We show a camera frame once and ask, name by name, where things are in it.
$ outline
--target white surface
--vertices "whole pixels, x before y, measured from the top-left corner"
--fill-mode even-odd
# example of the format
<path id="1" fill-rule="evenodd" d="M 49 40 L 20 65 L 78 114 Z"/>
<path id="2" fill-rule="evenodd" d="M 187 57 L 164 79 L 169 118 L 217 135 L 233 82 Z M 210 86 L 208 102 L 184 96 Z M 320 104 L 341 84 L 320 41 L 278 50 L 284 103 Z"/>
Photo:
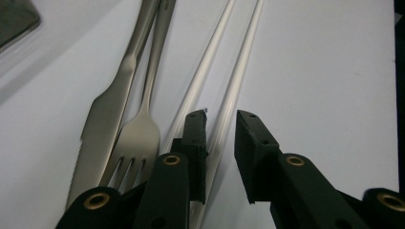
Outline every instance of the white surface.
<path id="1" fill-rule="evenodd" d="M 57 224 L 90 105 L 114 78 L 139 9 L 136 0 L 33 2 L 42 24 L 0 53 L 2 229 Z M 161 139 L 225 3 L 178 0 L 151 107 Z M 202 90 L 208 135 L 254 3 L 237 1 Z M 307 156 L 356 198 L 371 187 L 397 190 L 393 8 L 379 0 L 266 1 L 236 106 L 258 115 L 283 152 Z M 145 60 L 127 120 L 139 106 Z M 273 228 L 268 203 L 247 203 L 233 133 L 234 124 L 202 228 Z"/>

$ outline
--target thin metal rod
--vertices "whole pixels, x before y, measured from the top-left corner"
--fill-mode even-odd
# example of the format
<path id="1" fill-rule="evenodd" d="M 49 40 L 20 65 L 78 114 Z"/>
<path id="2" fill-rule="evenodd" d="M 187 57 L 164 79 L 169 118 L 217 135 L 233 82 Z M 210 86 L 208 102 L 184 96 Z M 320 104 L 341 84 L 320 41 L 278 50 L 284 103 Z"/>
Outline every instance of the thin metal rod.
<path id="1" fill-rule="evenodd" d="M 244 44 L 239 52 L 238 60 L 236 62 L 234 72 L 229 82 L 229 86 L 224 98 L 224 104 L 221 107 L 220 115 L 218 117 L 217 125 L 214 130 L 212 142 L 209 147 L 209 157 L 206 163 L 206 197 L 209 198 L 211 186 L 214 181 L 214 176 L 218 168 L 218 164 L 221 158 L 223 147 L 226 141 L 226 136 L 229 131 L 230 121 L 232 115 L 235 113 L 235 104 L 238 98 L 239 90 L 245 75 L 245 69 L 247 60 L 249 58 L 250 50 L 253 45 L 254 35 L 259 23 L 260 14 L 264 0 L 258 0 L 256 8 L 250 19 L 249 27 L 247 29 Z M 195 202 L 190 208 L 190 228 L 198 229 L 201 226 L 203 220 L 203 213 L 205 211 L 205 205 Z"/>
<path id="2" fill-rule="evenodd" d="M 173 138 L 181 137 L 182 129 L 184 128 L 185 116 L 190 112 L 192 112 L 192 110 L 196 106 L 197 99 L 203 88 L 205 77 L 211 66 L 216 50 L 218 49 L 218 45 L 220 44 L 221 38 L 223 37 L 224 30 L 234 3 L 235 0 L 228 0 L 228 3 L 226 4 L 223 15 L 221 16 L 217 28 L 215 29 L 211 37 L 211 40 L 209 41 L 209 44 L 205 50 L 200 65 L 196 70 L 196 73 L 194 74 L 190 86 L 188 86 L 187 93 L 181 103 L 181 106 L 179 107 L 175 120 L 173 121 L 166 135 L 166 139 L 164 140 L 163 145 L 160 147 L 161 155 L 170 152 L 170 147 L 172 145 Z"/>

